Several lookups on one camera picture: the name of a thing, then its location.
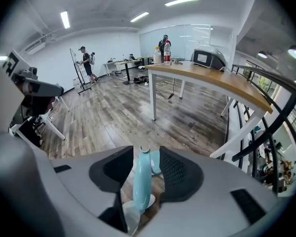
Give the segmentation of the white grey tabletop appliance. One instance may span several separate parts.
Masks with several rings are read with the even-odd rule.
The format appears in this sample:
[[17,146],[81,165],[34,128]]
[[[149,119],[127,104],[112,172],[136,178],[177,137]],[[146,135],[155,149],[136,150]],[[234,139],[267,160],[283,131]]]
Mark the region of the white grey tabletop appliance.
[[200,45],[194,49],[190,61],[199,66],[224,71],[227,62],[224,55],[214,46]]

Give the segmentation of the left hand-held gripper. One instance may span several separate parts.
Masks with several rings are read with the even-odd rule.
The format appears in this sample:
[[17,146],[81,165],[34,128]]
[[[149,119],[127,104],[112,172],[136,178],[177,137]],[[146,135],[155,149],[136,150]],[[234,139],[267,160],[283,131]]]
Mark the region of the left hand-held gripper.
[[44,115],[50,99],[64,93],[64,89],[57,84],[40,82],[37,68],[30,66],[15,50],[7,56],[2,68],[24,95],[16,116]]

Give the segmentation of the small white desk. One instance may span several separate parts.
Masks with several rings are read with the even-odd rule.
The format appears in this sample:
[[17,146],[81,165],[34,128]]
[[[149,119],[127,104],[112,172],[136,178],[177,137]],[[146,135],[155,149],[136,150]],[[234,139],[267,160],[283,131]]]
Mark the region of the small white desk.
[[104,63],[103,66],[108,76],[116,76],[121,74],[121,71],[117,68],[116,63],[114,61]]

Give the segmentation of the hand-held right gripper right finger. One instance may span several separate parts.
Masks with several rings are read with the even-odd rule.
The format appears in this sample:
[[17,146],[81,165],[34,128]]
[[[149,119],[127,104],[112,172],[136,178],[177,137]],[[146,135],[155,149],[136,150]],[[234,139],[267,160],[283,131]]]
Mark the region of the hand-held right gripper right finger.
[[238,167],[160,147],[165,190],[148,237],[228,237],[265,216],[278,198]]

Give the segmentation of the wooden table white legs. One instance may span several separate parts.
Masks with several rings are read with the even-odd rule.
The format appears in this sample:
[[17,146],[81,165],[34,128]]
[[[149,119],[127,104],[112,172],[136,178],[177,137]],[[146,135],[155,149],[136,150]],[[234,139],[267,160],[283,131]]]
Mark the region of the wooden table white legs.
[[146,66],[146,68],[148,69],[150,116],[152,120],[156,120],[156,75],[206,87],[228,96],[254,111],[248,122],[230,140],[210,154],[211,158],[217,158],[230,151],[235,143],[240,142],[254,129],[266,113],[271,114],[273,112],[271,105],[260,92],[238,74],[197,66],[189,61],[183,61],[181,65],[153,64]]

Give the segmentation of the black railing wooden handrail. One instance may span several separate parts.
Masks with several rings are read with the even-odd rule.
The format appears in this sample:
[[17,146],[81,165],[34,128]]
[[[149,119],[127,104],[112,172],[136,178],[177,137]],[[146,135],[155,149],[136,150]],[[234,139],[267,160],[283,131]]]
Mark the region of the black railing wooden handrail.
[[[249,134],[219,156],[257,179],[277,196],[296,193],[296,83],[258,66],[233,65],[232,73],[245,78],[271,105]],[[253,110],[232,98],[222,111],[227,119],[225,141],[253,115]]]

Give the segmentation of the yellow cap bottle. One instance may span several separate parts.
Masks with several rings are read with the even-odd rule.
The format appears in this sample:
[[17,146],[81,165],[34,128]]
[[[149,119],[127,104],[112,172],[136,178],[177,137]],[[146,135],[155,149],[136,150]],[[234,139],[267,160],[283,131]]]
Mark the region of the yellow cap bottle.
[[159,50],[159,47],[155,47],[154,53],[153,53],[153,63],[154,64],[160,64],[161,62],[161,51]]

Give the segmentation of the teal dustpan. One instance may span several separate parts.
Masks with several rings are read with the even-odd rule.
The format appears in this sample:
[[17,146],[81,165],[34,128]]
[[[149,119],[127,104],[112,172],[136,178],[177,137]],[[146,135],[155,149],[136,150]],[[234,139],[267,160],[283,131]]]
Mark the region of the teal dustpan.
[[142,146],[139,150],[134,176],[133,201],[140,214],[143,214],[155,202],[155,196],[152,194],[152,177],[161,174],[160,151],[151,151],[150,147]]

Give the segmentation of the ceiling tube light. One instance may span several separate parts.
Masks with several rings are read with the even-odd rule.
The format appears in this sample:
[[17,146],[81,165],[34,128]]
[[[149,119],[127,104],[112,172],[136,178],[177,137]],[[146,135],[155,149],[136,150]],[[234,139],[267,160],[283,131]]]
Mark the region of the ceiling tube light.
[[61,16],[61,20],[62,20],[62,23],[64,25],[64,28],[68,29],[70,27],[68,12],[67,11],[61,12],[60,16]]
[[185,3],[185,2],[190,2],[190,1],[199,1],[199,0],[175,0],[175,1],[165,3],[165,6],[169,7],[169,6],[174,6],[174,5],[177,5],[180,3]]
[[134,22],[138,21],[139,19],[141,19],[141,18],[143,18],[143,17],[145,17],[147,15],[149,15],[149,13],[148,12],[144,12],[144,13],[138,15],[137,17],[133,18],[130,22],[131,23],[134,23]]

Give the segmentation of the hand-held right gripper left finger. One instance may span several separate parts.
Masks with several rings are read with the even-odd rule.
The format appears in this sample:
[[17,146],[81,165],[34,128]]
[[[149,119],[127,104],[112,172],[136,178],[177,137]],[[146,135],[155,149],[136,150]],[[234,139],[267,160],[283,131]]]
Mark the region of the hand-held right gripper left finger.
[[84,209],[126,233],[120,191],[132,170],[133,159],[133,146],[122,146],[76,158],[54,159],[51,164]]

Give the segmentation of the red label bottle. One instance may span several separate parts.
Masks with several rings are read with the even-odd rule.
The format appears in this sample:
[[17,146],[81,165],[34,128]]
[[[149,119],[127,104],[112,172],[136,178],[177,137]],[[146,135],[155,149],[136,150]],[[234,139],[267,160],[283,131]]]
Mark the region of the red label bottle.
[[164,64],[171,64],[171,44],[169,40],[166,40],[164,45],[164,56],[163,56]]

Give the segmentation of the black rack stand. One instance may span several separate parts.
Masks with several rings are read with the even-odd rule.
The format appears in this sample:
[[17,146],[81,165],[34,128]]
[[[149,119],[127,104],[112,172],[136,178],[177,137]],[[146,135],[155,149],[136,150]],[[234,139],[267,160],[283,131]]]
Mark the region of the black rack stand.
[[73,79],[73,85],[74,88],[78,90],[78,94],[80,95],[81,93],[91,90],[91,86],[85,82],[84,77],[82,75],[82,71],[80,69],[79,62],[77,61],[76,58],[76,53],[70,48],[70,54],[71,58],[74,64],[74,69],[76,73],[76,78]]

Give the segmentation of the yellow top pedestal table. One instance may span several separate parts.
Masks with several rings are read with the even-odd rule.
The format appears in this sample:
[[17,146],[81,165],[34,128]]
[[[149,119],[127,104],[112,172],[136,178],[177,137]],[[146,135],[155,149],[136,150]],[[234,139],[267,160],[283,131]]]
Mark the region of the yellow top pedestal table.
[[123,82],[124,85],[132,84],[131,80],[130,80],[128,64],[135,63],[135,62],[140,62],[141,63],[141,60],[122,61],[122,62],[116,62],[115,63],[115,65],[124,65],[125,66],[125,70],[126,70],[126,74],[127,74],[127,80]]

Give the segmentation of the frosted glass partition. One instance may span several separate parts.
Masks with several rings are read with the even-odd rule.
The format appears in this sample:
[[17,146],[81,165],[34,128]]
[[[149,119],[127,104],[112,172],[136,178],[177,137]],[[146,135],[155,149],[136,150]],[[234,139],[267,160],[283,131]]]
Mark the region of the frosted glass partition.
[[216,47],[229,61],[234,32],[232,29],[204,24],[185,24],[163,27],[139,35],[140,53],[152,57],[155,47],[164,35],[171,42],[172,56],[190,59],[194,49],[201,45]]

